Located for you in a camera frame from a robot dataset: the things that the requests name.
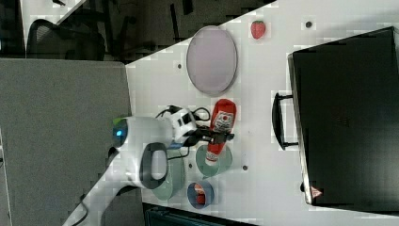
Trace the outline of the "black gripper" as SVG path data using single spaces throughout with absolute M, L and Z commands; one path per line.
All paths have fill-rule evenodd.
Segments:
M 221 144 L 230 141 L 234 138 L 234 134 L 230 132 L 214 132 L 207 126 L 201 126 L 194 132 L 188 133 L 187 146 L 195 146 L 200 141 L 205 141 L 211 144 Z

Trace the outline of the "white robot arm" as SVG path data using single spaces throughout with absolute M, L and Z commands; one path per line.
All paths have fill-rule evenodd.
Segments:
M 115 123 L 116 155 L 104 174 L 70 213 L 62 226 L 100 226 L 101 219 L 117 194 L 127 186 L 159 187 L 168 175 L 168 151 L 192 147 L 206 141 L 211 149 L 205 161 L 216 163 L 223 143 L 233 138 L 234 106 L 218 107 L 209 114 L 209 126 L 200 126 L 195 112 L 169 105 L 157 117 L 131 116 Z

